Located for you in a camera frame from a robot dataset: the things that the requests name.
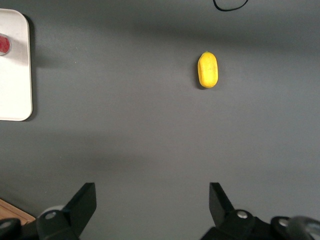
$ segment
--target screw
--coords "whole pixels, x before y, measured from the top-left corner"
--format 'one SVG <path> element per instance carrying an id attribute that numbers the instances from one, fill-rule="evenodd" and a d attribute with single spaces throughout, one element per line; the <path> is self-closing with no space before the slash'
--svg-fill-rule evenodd
<path id="1" fill-rule="evenodd" d="M 55 211 L 48 213 L 47 215 L 45 215 L 45 219 L 49 220 L 49 219 L 53 219 L 55 216 L 57 215 L 57 213 Z"/>
<path id="2" fill-rule="evenodd" d="M 248 214 L 245 211 L 238 211 L 236 214 L 241 219 L 246 219 L 248 217 Z"/>
<path id="3" fill-rule="evenodd" d="M 283 227 L 288 227 L 288 220 L 284 218 L 279 219 L 279 224 Z"/>
<path id="4" fill-rule="evenodd" d="M 0 229 L 5 229 L 5 228 L 11 226 L 11 224 L 12 224 L 12 223 L 11 223 L 10 221 L 6 221 L 6 222 L 4 222 L 4 223 L 2 223 L 2 224 L 0 225 Z"/>

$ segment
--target white tray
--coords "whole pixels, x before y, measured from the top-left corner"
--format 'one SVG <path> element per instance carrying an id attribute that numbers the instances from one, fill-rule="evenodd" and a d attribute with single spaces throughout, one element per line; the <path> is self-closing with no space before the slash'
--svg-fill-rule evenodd
<path id="1" fill-rule="evenodd" d="M 0 120 L 23 121 L 32 113 L 29 24 L 20 12 L 0 8 L 0 33 L 11 40 L 0 56 Z"/>

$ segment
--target wooden surface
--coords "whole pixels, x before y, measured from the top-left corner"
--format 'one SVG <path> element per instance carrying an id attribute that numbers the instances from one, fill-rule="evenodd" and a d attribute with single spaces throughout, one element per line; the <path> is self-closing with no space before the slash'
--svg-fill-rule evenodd
<path id="1" fill-rule="evenodd" d="M 0 199 L 0 220 L 7 218 L 20 219 L 22 225 L 35 220 L 33 216 Z"/>

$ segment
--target yellow lemon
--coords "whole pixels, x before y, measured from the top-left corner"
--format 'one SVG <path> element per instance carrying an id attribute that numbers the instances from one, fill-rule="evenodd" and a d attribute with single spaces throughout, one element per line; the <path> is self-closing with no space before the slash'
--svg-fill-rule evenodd
<path id="1" fill-rule="evenodd" d="M 198 75 L 200 84 L 207 89 L 218 82 L 218 63 L 211 52 L 206 51 L 199 58 Z"/>

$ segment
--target white plastic tray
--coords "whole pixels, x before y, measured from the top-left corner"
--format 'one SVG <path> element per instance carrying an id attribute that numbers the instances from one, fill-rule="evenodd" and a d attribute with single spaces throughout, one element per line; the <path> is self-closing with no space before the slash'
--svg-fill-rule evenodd
<path id="1" fill-rule="evenodd" d="M 0 56 L 0 120 L 23 121 L 32 113 L 29 24 L 20 12 L 0 8 L 0 33 L 11 40 Z"/>

